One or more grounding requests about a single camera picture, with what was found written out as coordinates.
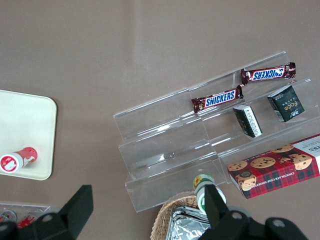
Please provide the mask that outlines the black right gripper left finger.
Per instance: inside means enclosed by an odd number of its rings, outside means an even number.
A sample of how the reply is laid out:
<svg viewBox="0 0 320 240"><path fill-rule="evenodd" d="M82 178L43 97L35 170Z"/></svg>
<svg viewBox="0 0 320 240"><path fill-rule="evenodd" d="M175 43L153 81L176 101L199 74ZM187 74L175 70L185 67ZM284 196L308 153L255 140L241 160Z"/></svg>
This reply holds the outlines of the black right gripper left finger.
<svg viewBox="0 0 320 240"><path fill-rule="evenodd" d="M82 185L59 212L40 216L18 230L19 240L75 240L94 209L91 185Z"/></svg>

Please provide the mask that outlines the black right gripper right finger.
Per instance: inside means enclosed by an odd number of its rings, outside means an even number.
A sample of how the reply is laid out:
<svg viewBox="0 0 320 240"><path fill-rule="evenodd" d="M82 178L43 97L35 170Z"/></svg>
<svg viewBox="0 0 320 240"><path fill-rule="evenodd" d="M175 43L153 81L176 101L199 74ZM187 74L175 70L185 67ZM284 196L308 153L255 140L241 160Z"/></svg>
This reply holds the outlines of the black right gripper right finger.
<svg viewBox="0 0 320 240"><path fill-rule="evenodd" d="M239 210L229 210L214 185L206 185L205 212L210 228L201 240L264 240L264 225Z"/></svg>

